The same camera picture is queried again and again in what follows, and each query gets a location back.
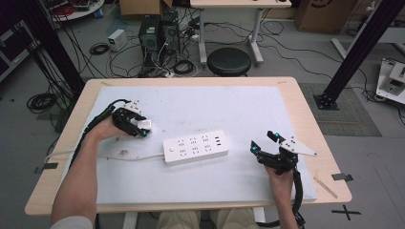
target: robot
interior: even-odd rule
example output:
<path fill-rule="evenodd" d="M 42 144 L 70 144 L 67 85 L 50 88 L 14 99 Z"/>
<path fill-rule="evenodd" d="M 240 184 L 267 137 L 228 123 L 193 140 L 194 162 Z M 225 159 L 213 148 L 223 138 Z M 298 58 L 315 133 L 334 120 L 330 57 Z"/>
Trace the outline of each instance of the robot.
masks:
<path fill-rule="evenodd" d="M 124 102 L 124 105 L 116 109 L 115 105 L 118 102 Z M 96 116 L 86 127 L 81 139 L 77 144 L 70 166 L 72 166 L 73 162 L 75 161 L 81 147 L 81 142 L 86 134 L 88 134 L 98 123 L 110 115 L 113 117 L 114 124 L 128 135 L 146 137 L 151 131 L 151 120 L 148 120 L 146 117 L 140 115 L 138 101 L 132 102 L 126 99 L 118 99 L 108 105 L 107 108 L 101 114 Z"/>
<path fill-rule="evenodd" d="M 267 132 L 267 136 L 274 142 L 279 144 L 279 155 L 273 155 L 267 152 L 262 151 L 262 149 L 254 142 L 251 141 L 250 152 L 256 156 L 257 161 L 261 164 L 264 164 L 270 168 L 276 170 L 276 175 L 281 175 L 290 170 L 293 170 L 293 180 L 295 186 L 295 200 L 292 205 L 292 213 L 297 220 L 299 228 L 304 228 L 305 220 L 298 212 L 302 200 L 303 200 L 303 185 L 301 181 L 301 175 L 297 170 L 298 163 L 298 154 L 316 156 L 317 154 L 303 144 L 301 141 L 295 139 L 293 136 L 286 140 L 280 134 L 273 133 L 272 131 Z M 276 227 L 280 225 L 280 221 L 274 222 L 257 222 L 261 227 Z"/>

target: wooden table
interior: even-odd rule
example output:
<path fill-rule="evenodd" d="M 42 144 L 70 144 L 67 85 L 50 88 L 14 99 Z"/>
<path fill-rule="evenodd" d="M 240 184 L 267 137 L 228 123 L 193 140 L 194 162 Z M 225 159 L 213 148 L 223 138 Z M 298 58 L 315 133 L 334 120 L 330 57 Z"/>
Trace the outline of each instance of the wooden table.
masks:
<path fill-rule="evenodd" d="M 262 14 L 264 9 L 279 9 L 279 8 L 289 8 L 291 3 L 289 1 L 280 2 L 278 0 L 191 0 L 190 4 L 193 8 L 200 9 L 200 25 L 203 25 L 205 22 L 204 9 L 257 9 L 256 16 L 254 19 L 255 25 L 252 34 L 248 37 L 248 42 L 253 50 L 254 54 L 254 63 L 256 65 L 264 63 L 262 54 L 259 51 L 259 47 L 256 43 L 257 34 L 259 33 L 260 23 L 262 20 Z M 200 30 L 200 39 L 199 39 L 199 50 L 200 50 L 200 62 L 204 66 L 206 64 L 206 52 L 205 52 L 205 43 L 204 43 L 204 32 Z"/>
<path fill-rule="evenodd" d="M 318 194 L 316 201 L 309 203 L 348 202 L 352 199 L 351 192 L 344 180 L 335 181 L 331 175 L 340 174 L 339 168 L 322 133 L 301 93 L 301 90 L 292 77 L 235 77 L 235 78 L 172 78 L 172 79 L 94 79 L 87 82 L 84 91 L 77 101 L 75 109 L 57 142 L 54 151 L 61 152 L 75 148 L 82 127 L 92 110 L 98 92 L 102 87 L 108 86 L 276 86 L 285 102 L 290 122 L 296 136 L 311 149 L 318 153 L 318 157 L 306 157 L 307 167 Z M 53 198 L 57 192 L 62 178 L 64 164 L 68 155 L 54 156 L 50 163 L 59 163 L 56 169 L 45 170 L 41 175 L 32 196 L 27 203 L 28 215 L 49 215 L 52 211 Z M 272 205 L 272 202 L 248 203 L 200 203 L 195 204 L 125 204 L 97 206 L 99 213 L 123 213 L 164 211 L 180 209 L 212 209 L 221 207 L 263 207 Z"/>

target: black pole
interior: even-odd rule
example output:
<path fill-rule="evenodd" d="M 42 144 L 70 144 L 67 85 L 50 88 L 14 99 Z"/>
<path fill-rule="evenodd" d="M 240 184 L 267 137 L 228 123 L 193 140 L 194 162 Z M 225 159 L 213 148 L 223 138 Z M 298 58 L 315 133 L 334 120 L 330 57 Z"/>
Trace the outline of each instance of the black pole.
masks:
<path fill-rule="evenodd" d="M 21 11 L 24 23 L 32 35 L 41 43 L 55 66 L 59 69 L 73 93 L 73 103 L 80 97 L 84 81 L 74 63 L 53 30 L 40 0 L 15 0 L 15 6 Z"/>
<path fill-rule="evenodd" d="M 336 99 L 404 6 L 405 0 L 381 1 L 328 87 L 322 94 L 314 96 L 319 109 L 335 105 Z"/>

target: stool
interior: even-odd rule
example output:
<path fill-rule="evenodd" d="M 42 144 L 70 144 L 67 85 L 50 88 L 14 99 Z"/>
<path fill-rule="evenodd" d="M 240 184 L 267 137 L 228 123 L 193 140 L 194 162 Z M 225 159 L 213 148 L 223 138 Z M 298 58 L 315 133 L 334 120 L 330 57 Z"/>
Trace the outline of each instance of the stool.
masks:
<path fill-rule="evenodd" d="M 251 66 L 249 55 L 235 48 L 217 49 L 208 55 L 208 69 L 219 76 L 246 75 Z"/>

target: power strip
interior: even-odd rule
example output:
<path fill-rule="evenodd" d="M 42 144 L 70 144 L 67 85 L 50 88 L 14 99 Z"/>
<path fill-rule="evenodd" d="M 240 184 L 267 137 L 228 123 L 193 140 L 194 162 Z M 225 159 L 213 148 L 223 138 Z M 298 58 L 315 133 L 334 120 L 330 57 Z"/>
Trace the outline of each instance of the power strip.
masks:
<path fill-rule="evenodd" d="M 163 141 L 164 160 L 167 165 L 225 156 L 229 151 L 223 131 L 188 135 Z"/>

